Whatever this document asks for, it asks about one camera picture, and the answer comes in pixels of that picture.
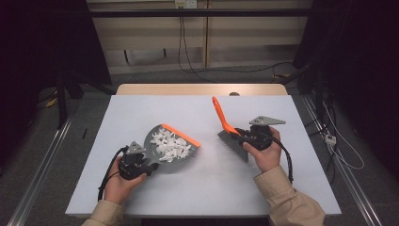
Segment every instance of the sleeve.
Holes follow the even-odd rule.
[[[119,204],[101,200],[83,226],[116,226],[123,221],[123,207]]]
[[[270,204],[270,219],[276,225],[323,225],[325,212],[311,197],[293,188],[281,166],[254,178]]]

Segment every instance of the wire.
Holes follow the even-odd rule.
[[[194,75],[197,78],[201,79],[201,80],[204,80],[204,81],[207,81],[207,82],[211,82],[211,83],[216,83],[215,81],[212,81],[210,79],[206,79],[206,78],[203,78],[203,77],[199,76],[196,73],[196,71],[194,71],[193,67],[191,66],[190,58],[188,57],[188,53],[187,53],[187,43],[185,41],[185,28],[184,28],[184,18],[183,17],[180,17],[180,41],[179,41],[179,54],[178,54],[180,69],[182,69],[182,71],[185,72],[185,73],[191,73],[191,72],[188,72],[188,71],[184,70],[183,67],[182,67],[182,64],[180,62],[180,50],[182,48],[182,36],[183,36],[183,39],[184,39],[185,56],[186,56],[186,58],[188,60],[188,65],[190,66],[191,72],[193,72]]]
[[[108,180],[109,180],[112,176],[114,176],[116,173],[119,172],[119,171],[118,171],[118,172],[116,172],[116,173],[113,173],[111,176],[108,177],[109,171],[111,170],[112,165],[114,165],[115,159],[117,159],[118,155],[119,155],[121,152],[126,152],[126,151],[128,150],[128,148],[129,148],[129,147],[126,146],[126,147],[124,147],[124,148],[119,149],[119,150],[115,153],[114,157],[112,158],[111,163],[109,164],[108,169],[106,170],[106,173],[105,173],[105,176],[104,176],[104,178],[103,178],[103,181],[102,181],[102,183],[101,183],[101,185],[100,185],[100,187],[99,187],[98,201],[100,201],[100,200],[103,199],[103,194],[104,194],[104,190],[105,190],[105,185],[106,185],[106,183],[108,182]]]
[[[38,104],[41,103],[41,102],[43,102],[43,101],[45,101],[45,100],[47,100],[47,99],[49,99],[49,98],[52,98],[52,97],[54,97],[54,96],[56,96],[56,89],[54,89],[49,95],[47,95],[47,96],[44,97],[43,99],[38,100]]]
[[[185,56],[186,56],[186,58],[187,58],[188,65],[189,65],[189,67],[190,67],[190,69],[191,69],[190,71],[185,70],[185,69],[182,67],[182,64],[181,64],[181,61],[180,61],[180,54],[181,54],[181,48],[182,48],[182,39],[184,40]],[[247,70],[247,71],[246,71],[246,70],[227,70],[227,69],[194,70],[193,67],[192,67],[192,65],[191,65],[191,62],[190,62],[190,58],[189,58],[189,56],[188,56],[188,53],[187,53],[187,44],[186,44],[186,40],[185,40],[185,26],[184,26],[184,18],[183,18],[183,17],[180,17],[180,41],[179,41],[178,62],[179,62],[179,67],[180,67],[180,69],[181,69],[183,72],[185,72],[185,73],[193,73],[193,74],[194,74],[196,77],[198,77],[199,79],[205,80],[205,81],[207,81],[207,82],[212,82],[212,83],[216,83],[216,82],[215,82],[215,81],[212,81],[212,80],[209,80],[209,79],[206,79],[206,78],[203,78],[203,77],[199,76],[198,73],[207,73],[207,72],[256,73],[256,72],[261,72],[261,71],[265,71],[265,70],[272,69],[272,70],[273,70],[273,80],[274,80],[274,77],[275,77],[274,68],[275,68],[276,66],[279,66],[279,65],[282,65],[282,64],[291,64],[291,65],[293,64],[292,62],[285,61],[285,62],[276,63],[276,64],[274,64],[274,65],[272,65],[272,66],[268,66],[268,67],[265,67],[265,68],[255,69],[255,70]]]
[[[345,141],[345,143],[346,143],[347,145],[349,145],[349,147],[350,147],[350,148],[355,152],[355,154],[359,157],[359,159],[360,159],[360,161],[361,161],[361,167],[354,167],[354,166],[350,165],[349,163],[347,163],[341,156],[339,156],[339,155],[337,154],[336,150],[332,147],[331,144],[329,144],[330,150],[331,150],[333,153],[335,153],[335,154],[336,154],[336,157],[337,157],[338,159],[340,159],[342,162],[344,162],[345,165],[348,166],[349,168],[352,168],[352,169],[354,169],[354,170],[361,170],[361,169],[363,169],[363,168],[364,168],[364,161],[363,161],[363,159],[361,158],[360,154],[356,151],[356,149],[355,149],[355,148],[341,135],[341,133],[338,131],[338,129],[337,129],[337,127],[335,126],[335,123],[332,121],[332,118],[331,118],[331,116],[329,115],[328,111],[327,111],[327,115],[328,115],[328,117],[330,118],[331,124],[332,124],[332,126],[334,127],[335,132],[343,139],[343,141]]]

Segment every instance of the hand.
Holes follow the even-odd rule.
[[[108,176],[113,176],[109,178],[104,190],[104,200],[117,204],[122,204],[129,197],[133,188],[143,183],[147,178],[147,174],[143,173],[131,181],[123,179],[118,173],[118,163],[120,160],[121,157],[117,157],[112,165]]]
[[[280,140],[279,131],[270,126],[272,137]],[[276,142],[272,142],[270,147],[265,150],[259,151],[247,142],[243,143],[246,149],[255,158],[256,165],[261,172],[266,172],[279,166],[279,159],[281,157],[281,147]]]

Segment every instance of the orange brush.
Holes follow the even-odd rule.
[[[238,154],[245,162],[248,162],[248,152],[239,144],[239,142],[234,139],[232,136],[241,136],[240,133],[234,127],[229,125],[226,122],[226,119],[224,117],[222,107],[219,104],[219,101],[217,98],[214,96],[212,97],[212,101],[214,102],[214,107],[217,113],[217,116],[220,119],[220,122],[222,123],[223,130],[218,133],[217,135],[221,140],[223,140],[235,153]]]
[[[219,101],[217,100],[217,98],[216,98],[215,96],[212,97],[212,101],[214,102],[215,110],[216,110],[217,116],[218,116],[219,119],[220,119],[220,122],[222,123],[223,129],[224,129],[227,133],[235,133],[235,134],[237,134],[237,135],[240,135],[240,133],[238,133],[238,131],[235,130],[234,127],[232,127],[231,125],[229,125],[229,124],[226,122],[226,119],[225,119],[224,114],[223,114],[222,107],[220,106]]]

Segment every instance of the white table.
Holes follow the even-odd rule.
[[[227,121],[249,128],[264,115],[276,125],[293,159],[294,187],[316,199],[328,215],[341,210],[314,152],[291,96],[217,96]],[[212,96],[113,96],[66,214],[86,218],[97,203],[115,152],[133,140],[143,144],[155,126],[168,123],[201,143],[182,164],[160,166],[125,203],[135,218],[260,217],[269,207],[252,181],[260,173],[253,157],[244,163],[218,138],[222,130]],[[287,170],[285,154],[281,165]]]

